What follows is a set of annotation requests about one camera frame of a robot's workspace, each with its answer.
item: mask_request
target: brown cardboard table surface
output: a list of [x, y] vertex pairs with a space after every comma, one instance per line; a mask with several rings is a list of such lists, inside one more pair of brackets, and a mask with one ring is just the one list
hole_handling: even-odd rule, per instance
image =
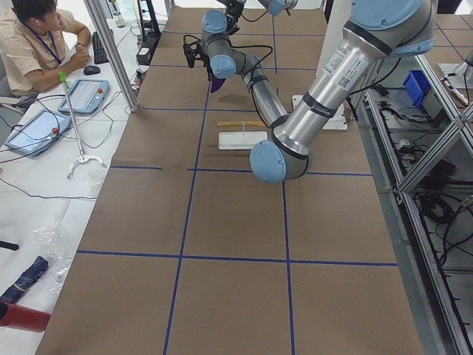
[[[37, 354], [422, 354], [357, 125], [321, 132], [304, 177], [258, 181], [248, 151], [217, 148], [218, 121], [258, 119], [245, 86], [209, 95], [181, 53], [204, 12], [172, 10]], [[241, 27], [276, 46], [290, 109], [323, 13]]]

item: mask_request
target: beige shirt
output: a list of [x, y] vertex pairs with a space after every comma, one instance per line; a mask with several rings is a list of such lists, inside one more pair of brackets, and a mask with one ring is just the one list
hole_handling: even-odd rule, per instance
[[[74, 28], [74, 16], [65, 10], [58, 10], [64, 23], [64, 31]], [[66, 43], [61, 30], [52, 31], [55, 46], [49, 35], [41, 36], [44, 43], [63, 61], [66, 57]], [[15, 95], [29, 95], [36, 90], [24, 77], [33, 70], [51, 70], [59, 63], [36, 36], [16, 17], [12, 9], [0, 16], [0, 55], [7, 72], [8, 84]]]

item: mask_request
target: blue bin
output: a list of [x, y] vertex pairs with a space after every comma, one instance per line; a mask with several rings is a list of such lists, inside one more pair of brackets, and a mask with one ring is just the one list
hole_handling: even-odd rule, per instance
[[412, 99], [412, 104], [418, 109], [423, 109], [423, 100], [432, 87], [422, 70], [411, 70], [403, 85]]

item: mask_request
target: computer mouse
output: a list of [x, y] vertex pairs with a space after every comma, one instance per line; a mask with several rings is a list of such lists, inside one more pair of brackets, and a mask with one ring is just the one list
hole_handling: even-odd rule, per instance
[[99, 72], [101, 72], [101, 69], [95, 65], [88, 65], [84, 68], [84, 75], [94, 75], [98, 74]]

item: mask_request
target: green handle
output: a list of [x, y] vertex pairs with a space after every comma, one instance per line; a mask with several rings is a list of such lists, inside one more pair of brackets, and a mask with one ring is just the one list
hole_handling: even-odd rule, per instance
[[61, 83], [66, 83], [66, 73], [59, 72], [59, 78], [61, 79]]

